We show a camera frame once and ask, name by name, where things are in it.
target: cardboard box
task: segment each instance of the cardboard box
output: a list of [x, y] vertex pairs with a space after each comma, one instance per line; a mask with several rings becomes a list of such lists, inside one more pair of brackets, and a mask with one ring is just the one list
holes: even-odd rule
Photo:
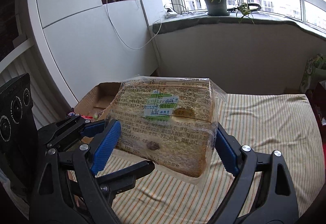
[[100, 83], [90, 90], [75, 106], [74, 112], [92, 117], [106, 109], [119, 91], [121, 83]]

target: cable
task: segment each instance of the cable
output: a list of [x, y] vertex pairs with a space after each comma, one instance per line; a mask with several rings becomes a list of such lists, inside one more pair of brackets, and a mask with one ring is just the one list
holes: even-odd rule
[[165, 6], [167, 5], [167, 4], [174, 4], [174, 5], [179, 5], [179, 6], [181, 6], [181, 7], [183, 7], [185, 10], [182, 10], [181, 12], [180, 12], [180, 15], [201, 15], [201, 14], [205, 14], [207, 11], [206, 11], [206, 9], [198, 9], [198, 10], [191, 10], [191, 11], [189, 11], [186, 7], [184, 7], [182, 4], [179, 4], [179, 3], [166, 3], [165, 5], [164, 5], [164, 8], [165, 8]]
[[161, 30], [161, 27], [162, 27], [162, 16], [160, 16], [160, 20], [161, 20], [161, 24], [160, 24], [160, 28], [159, 28], [159, 30], [157, 31], [157, 33], [144, 45], [144, 46], [142, 46], [142, 47], [140, 47], [140, 48], [131, 48], [131, 47], [129, 47], [123, 40], [122, 40], [122, 38], [120, 37], [120, 35], [118, 34], [118, 31], [116, 30], [116, 28], [115, 28], [115, 26], [113, 25], [113, 23], [112, 23], [112, 21], [111, 21], [111, 18], [110, 18], [110, 15], [109, 15], [109, 11], [108, 11], [108, 0], [106, 0], [106, 12], [107, 12], [107, 15], [108, 15], [108, 18], [109, 18], [109, 20], [110, 20], [110, 23], [111, 23], [111, 25], [113, 26], [113, 28], [115, 29], [115, 33], [118, 35], [118, 37], [120, 38], [120, 40], [123, 42], [123, 44], [125, 44], [128, 48], [130, 48], [130, 49], [133, 49], [133, 50], [138, 50], [138, 49], [142, 49], [142, 48], [144, 48], [148, 43], [150, 43], [151, 42], [151, 40], [153, 39], [153, 38], [155, 38], [157, 35], [158, 35], [158, 33], [159, 33], [159, 31]]

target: bread slice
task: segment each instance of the bread slice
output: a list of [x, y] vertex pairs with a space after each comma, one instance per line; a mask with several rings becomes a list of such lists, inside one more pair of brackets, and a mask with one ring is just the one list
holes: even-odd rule
[[199, 177], [211, 158], [215, 108], [209, 79], [142, 76], [122, 83], [102, 117], [122, 123], [117, 149]]

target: white cable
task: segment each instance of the white cable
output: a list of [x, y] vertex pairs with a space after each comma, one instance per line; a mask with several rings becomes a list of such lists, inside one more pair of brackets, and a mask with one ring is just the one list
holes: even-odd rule
[[[108, 0], [106, 0], [106, 12], [107, 12], [107, 15], [108, 15], [108, 18], [109, 18], [109, 20], [110, 20], [110, 23], [111, 23], [111, 25], [113, 26], [113, 28], [115, 29], [115, 26], [113, 25], [113, 23], [112, 23], [112, 21], [111, 21], [111, 18], [110, 18], [110, 16], [109, 16], [109, 11], [108, 11]], [[115, 33], [118, 35], [118, 37], [120, 38], [120, 40], [123, 42], [123, 44], [125, 44], [128, 48], [130, 48], [130, 49], [133, 49], [133, 50], [138, 50], [138, 49], [141, 49], [141, 48], [144, 48], [148, 43], [150, 43], [151, 42], [151, 40], [153, 39], [153, 38], [155, 38], [156, 36], [157, 36], [157, 34], [159, 33], [159, 31], [161, 30], [161, 27], [162, 27], [162, 16], [160, 17], [160, 20], [161, 20], [161, 24], [160, 24], [160, 28], [159, 28], [159, 30], [158, 30], [158, 32], [144, 45], [144, 46], [142, 46], [142, 47], [140, 47], [140, 48], [131, 48], [131, 47], [129, 47], [123, 40], [122, 40], [122, 38], [119, 36], [119, 34], [118, 34], [118, 32], [117, 32], [117, 30], [115, 29]]]

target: white wall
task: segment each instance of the white wall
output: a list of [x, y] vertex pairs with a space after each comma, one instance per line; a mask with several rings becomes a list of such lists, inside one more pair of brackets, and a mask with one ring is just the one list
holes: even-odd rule
[[307, 59], [326, 42], [290, 25], [198, 25], [155, 38], [161, 76], [211, 78], [227, 93], [298, 89]]

